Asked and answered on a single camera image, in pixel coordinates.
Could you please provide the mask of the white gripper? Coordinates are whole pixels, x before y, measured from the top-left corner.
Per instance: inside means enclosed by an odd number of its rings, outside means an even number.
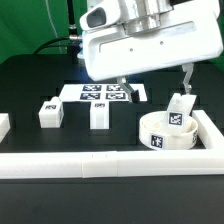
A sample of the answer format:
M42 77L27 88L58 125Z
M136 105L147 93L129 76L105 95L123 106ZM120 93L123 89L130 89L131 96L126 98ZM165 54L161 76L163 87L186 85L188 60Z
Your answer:
M223 51L217 19L221 0L103 0L80 18L86 69L95 81L117 78L130 102L139 102L122 76L183 65L191 92L193 62Z

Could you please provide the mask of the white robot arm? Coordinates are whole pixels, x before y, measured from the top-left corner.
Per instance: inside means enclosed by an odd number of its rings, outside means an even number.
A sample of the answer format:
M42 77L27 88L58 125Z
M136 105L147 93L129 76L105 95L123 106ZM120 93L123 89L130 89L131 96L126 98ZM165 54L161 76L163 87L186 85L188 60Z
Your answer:
M220 11L221 0L103 0L80 18L87 73L115 78L132 102L132 74L181 66L187 85L195 62L223 51Z

